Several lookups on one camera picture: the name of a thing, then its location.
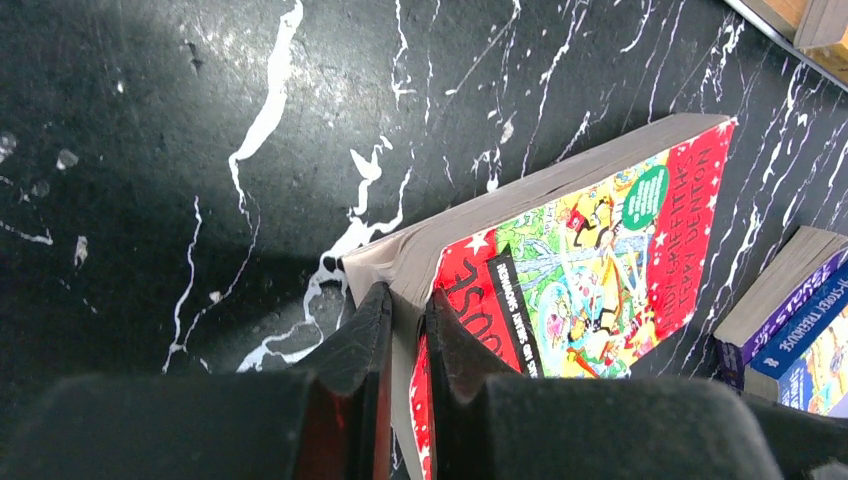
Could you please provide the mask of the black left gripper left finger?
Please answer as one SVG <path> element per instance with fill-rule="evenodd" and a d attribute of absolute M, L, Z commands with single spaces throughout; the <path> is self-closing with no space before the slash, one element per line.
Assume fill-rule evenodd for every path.
<path fill-rule="evenodd" d="M 271 372 L 86 376 L 58 383 L 20 426 L 5 479 L 386 479 L 392 298 Z"/>

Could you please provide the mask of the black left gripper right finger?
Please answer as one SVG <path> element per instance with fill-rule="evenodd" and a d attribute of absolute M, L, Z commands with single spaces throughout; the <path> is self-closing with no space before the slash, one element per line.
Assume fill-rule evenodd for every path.
<path fill-rule="evenodd" d="M 436 479 L 843 479 L 847 424 L 679 377 L 536 379 L 435 293 L 423 317 Z"/>

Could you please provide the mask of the red treehouse book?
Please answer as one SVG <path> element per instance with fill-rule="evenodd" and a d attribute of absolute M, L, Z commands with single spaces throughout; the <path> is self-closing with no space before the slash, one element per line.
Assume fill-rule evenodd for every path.
<path fill-rule="evenodd" d="M 431 475 L 431 294 L 515 371 L 627 377 L 694 315 L 736 124 L 669 115 L 343 256 L 356 302 L 392 292 L 392 424 L 412 478 Z"/>

